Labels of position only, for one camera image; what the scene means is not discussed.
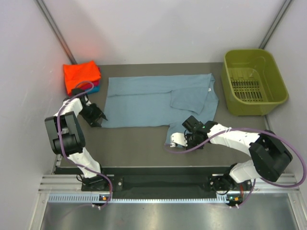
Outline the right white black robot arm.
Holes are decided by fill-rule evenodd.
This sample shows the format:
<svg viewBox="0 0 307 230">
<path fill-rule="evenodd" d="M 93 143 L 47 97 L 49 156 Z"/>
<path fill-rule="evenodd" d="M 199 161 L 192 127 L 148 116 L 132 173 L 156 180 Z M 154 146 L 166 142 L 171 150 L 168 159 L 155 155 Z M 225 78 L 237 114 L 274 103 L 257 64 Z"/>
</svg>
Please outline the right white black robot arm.
<svg viewBox="0 0 307 230">
<path fill-rule="evenodd" d="M 214 178 L 212 188 L 216 190 L 234 190 L 241 183 L 253 179 L 276 185 L 293 159 L 284 144 L 269 130 L 245 132 L 214 121 L 203 124 L 192 115 L 182 125 L 186 150 L 201 149 L 206 142 L 238 150 L 251 158 L 244 163 L 232 164 L 222 176 Z"/>
</svg>

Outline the grey blue t shirt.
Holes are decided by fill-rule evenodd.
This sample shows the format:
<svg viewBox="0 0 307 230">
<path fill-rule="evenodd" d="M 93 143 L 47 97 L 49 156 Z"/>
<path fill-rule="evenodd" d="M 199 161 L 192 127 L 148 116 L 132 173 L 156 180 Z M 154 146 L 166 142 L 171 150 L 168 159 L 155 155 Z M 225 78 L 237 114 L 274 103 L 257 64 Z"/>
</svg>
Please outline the grey blue t shirt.
<svg viewBox="0 0 307 230">
<path fill-rule="evenodd" d="M 219 101 L 214 84 L 211 73 L 109 78 L 102 127 L 168 126 L 169 144 L 191 115 L 203 123 L 214 119 Z"/>
</svg>

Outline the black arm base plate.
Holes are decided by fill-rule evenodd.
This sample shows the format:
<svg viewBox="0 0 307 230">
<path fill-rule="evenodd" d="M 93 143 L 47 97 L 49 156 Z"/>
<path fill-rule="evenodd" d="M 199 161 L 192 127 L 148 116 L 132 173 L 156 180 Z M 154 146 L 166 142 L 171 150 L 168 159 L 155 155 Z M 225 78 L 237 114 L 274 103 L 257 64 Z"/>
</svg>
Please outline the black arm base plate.
<svg viewBox="0 0 307 230">
<path fill-rule="evenodd" d="M 199 188 L 206 192 L 249 191 L 251 181 L 235 183 L 222 176 L 203 175 L 121 175 L 110 176 L 109 179 L 99 176 L 92 179 L 79 179 L 83 191 L 113 192 L 128 191 L 133 188 Z"/>
</svg>

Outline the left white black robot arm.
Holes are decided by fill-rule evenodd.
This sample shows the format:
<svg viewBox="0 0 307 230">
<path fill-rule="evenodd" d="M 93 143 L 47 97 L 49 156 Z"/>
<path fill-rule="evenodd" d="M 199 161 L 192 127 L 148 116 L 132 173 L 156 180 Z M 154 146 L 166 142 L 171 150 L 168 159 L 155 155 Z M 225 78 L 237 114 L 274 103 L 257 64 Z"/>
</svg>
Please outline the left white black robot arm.
<svg viewBox="0 0 307 230">
<path fill-rule="evenodd" d="M 85 137 L 77 119 L 79 115 L 90 127 L 101 127 L 102 121 L 107 120 L 102 110 L 90 102 L 87 92 L 75 88 L 59 111 L 45 119 L 51 148 L 56 155 L 63 156 L 81 170 L 82 175 L 77 175 L 76 179 L 82 183 L 83 191 L 107 190 L 109 179 L 85 147 Z"/>
</svg>

